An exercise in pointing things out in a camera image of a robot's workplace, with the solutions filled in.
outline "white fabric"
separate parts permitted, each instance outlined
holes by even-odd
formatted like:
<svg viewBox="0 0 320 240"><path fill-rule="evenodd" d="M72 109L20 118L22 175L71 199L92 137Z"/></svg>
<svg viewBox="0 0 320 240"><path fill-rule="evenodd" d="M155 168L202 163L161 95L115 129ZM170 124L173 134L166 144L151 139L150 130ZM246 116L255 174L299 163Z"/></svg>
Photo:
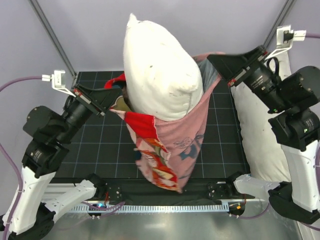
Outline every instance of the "white fabric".
<svg viewBox="0 0 320 240"><path fill-rule="evenodd" d="M282 53L277 58L280 63L279 75L284 79L291 75L288 54ZM232 87L231 93L240 121L242 144L251 175L266 181L290 182L285 154L268 122L268 119L274 118L276 114L268 114L269 109L244 83Z"/></svg>
<svg viewBox="0 0 320 240"><path fill-rule="evenodd" d="M183 118L204 91L198 65L163 26L131 14L123 48L128 98L137 113Z"/></svg>

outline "shiny metallic surface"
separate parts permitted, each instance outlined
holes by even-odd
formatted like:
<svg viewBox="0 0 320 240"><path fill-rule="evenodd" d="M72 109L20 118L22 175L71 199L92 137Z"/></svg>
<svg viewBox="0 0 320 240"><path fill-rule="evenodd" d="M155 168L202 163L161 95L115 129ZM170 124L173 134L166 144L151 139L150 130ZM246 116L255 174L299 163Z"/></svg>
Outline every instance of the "shiny metallic surface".
<svg viewBox="0 0 320 240"><path fill-rule="evenodd" d="M249 201L244 216L255 216L265 207ZM58 230L86 218L86 213L64 215L44 240L302 240L297 224L272 208L252 220L224 212L118 214Z"/></svg>

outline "white pillow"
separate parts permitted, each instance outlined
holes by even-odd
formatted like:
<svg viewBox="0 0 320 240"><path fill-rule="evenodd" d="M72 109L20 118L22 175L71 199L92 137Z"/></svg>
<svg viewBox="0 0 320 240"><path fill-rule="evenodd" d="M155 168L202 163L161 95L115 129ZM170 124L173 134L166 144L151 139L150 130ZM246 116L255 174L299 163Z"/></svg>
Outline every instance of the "white pillow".
<svg viewBox="0 0 320 240"><path fill-rule="evenodd" d="M288 54L278 56L281 79L291 75ZM242 144L246 159L254 178L266 181L290 182L288 163L281 145L271 130L268 119L276 114L268 114L268 108L244 83L231 88L235 108L240 121Z"/></svg>
<svg viewBox="0 0 320 240"><path fill-rule="evenodd" d="M130 14L123 48L124 74L133 111L163 121L183 118L204 91L192 57L163 26Z"/></svg>

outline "black cutting mat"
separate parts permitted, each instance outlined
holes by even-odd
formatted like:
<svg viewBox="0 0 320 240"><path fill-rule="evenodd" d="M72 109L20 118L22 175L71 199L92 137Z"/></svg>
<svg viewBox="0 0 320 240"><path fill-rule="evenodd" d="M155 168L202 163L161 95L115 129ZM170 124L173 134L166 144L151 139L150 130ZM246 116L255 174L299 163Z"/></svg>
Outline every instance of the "black cutting mat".
<svg viewBox="0 0 320 240"><path fill-rule="evenodd" d="M77 81L99 89L122 73L80 72ZM90 173L101 178L143 178L135 164L134 148L126 125L116 114L94 115L73 138L56 178L84 178ZM221 81L210 99L204 140L191 178L225 178L237 171L249 173L250 168L233 98L227 83Z"/></svg>

